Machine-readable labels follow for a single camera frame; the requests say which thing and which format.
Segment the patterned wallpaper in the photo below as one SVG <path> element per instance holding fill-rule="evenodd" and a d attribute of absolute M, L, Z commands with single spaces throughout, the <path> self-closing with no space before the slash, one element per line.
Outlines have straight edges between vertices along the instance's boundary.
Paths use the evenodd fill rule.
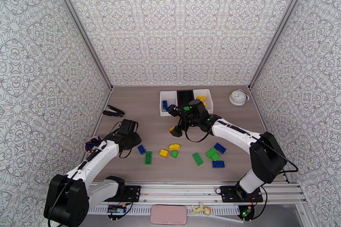
<path fill-rule="evenodd" d="M 289 0 L 72 0 L 113 85 L 248 84 Z"/>
<path fill-rule="evenodd" d="M 300 0 L 253 93 L 319 226 L 341 226 L 341 0 Z"/>
<path fill-rule="evenodd" d="M 108 90 L 61 0 L 0 0 L 0 226 L 46 226 Z"/>

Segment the white box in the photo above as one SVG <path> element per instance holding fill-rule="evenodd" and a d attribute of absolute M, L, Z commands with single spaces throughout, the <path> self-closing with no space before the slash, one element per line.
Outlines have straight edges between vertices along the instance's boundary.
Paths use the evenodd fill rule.
<path fill-rule="evenodd" d="M 211 97 L 211 93 L 209 89 L 194 89 L 193 96 L 194 96 L 194 99 L 196 99 L 196 97 L 205 96 L 206 97 L 206 100 L 205 100 L 206 109 L 209 114 L 213 114 L 213 101 L 212 101 L 212 97 Z M 172 104 L 177 106 L 178 97 L 177 97 L 176 90 L 160 92 L 160 116 L 170 116 L 170 114 L 166 112 L 165 109 L 163 109 L 163 105 L 162 105 L 163 100 L 167 101 L 168 106 Z"/>
<path fill-rule="evenodd" d="M 194 99 L 205 96 L 206 109 L 209 114 L 213 114 L 213 100 L 209 89 L 193 89 Z"/>
<path fill-rule="evenodd" d="M 162 101 L 167 101 L 167 106 L 178 105 L 178 98 L 176 95 L 176 90 L 174 91 L 160 91 L 160 116 L 170 116 L 170 114 L 163 109 Z"/>

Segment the clock face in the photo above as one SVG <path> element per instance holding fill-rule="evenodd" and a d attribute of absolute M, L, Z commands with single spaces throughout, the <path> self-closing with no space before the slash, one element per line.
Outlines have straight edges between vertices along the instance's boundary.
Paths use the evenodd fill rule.
<path fill-rule="evenodd" d="M 244 101 L 245 100 L 245 94 L 241 91 L 234 91 L 232 93 L 232 97 L 234 98 L 234 100 L 237 100 L 237 101 Z"/>

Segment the wooden floor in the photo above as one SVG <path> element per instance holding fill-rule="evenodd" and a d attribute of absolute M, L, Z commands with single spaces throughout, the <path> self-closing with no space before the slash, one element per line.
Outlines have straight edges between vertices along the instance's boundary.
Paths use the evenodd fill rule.
<path fill-rule="evenodd" d="M 240 107 L 233 106 L 228 101 L 233 90 L 239 88 L 247 90 L 246 87 L 210 86 L 204 88 L 210 89 L 214 114 L 244 129 L 264 132 L 252 101 Z M 134 148 L 128 158 L 116 157 L 110 161 L 98 174 L 96 181 L 101 181 L 109 175 L 121 177 L 126 181 L 237 181 L 250 170 L 249 155 L 227 140 L 210 135 L 201 143 L 196 144 L 188 141 L 184 135 L 176 138 L 168 132 L 169 128 L 177 125 L 178 119 L 160 116 L 160 91 L 182 89 L 203 89 L 203 87 L 115 87 L 109 104 L 123 110 L 124 118 L 139 123 L 137 133 L 146 150 L 153 152 L 152 164 L 145 165 L 144 155 L 140 155 L 137 148 Z M 122 118 L 103 116 L 97 134 L 104 137 L 113 125 L 121 120 Z M 205 133 L 200 129 L 190 128 L 188 135 L 192 140 L 199 140 Z M 213 169 L 211 160 L 205 156 L 207 150 L 216 142 L 227 148 L 227 152 L 221 156 L 221 160 L 225 161 L 224 169 Z M 181 145 L 178 158 L 161 157 L 160 149 L 168 149 L 168 146 L 173 143 Z M 195 152 L 198 152 L 204 161 L 204 164 L 199 167 L 192 158 Z"/>

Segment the white clock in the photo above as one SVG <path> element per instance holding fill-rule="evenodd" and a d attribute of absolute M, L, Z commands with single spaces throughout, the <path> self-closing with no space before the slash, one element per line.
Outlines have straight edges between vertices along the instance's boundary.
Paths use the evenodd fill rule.
<path fill-rule="evenodd" d="M 242 106 L 249 100 L 249 96 L 242 89 L 238 89 L 231 93 L 229 100 L 232 105 Z"/>

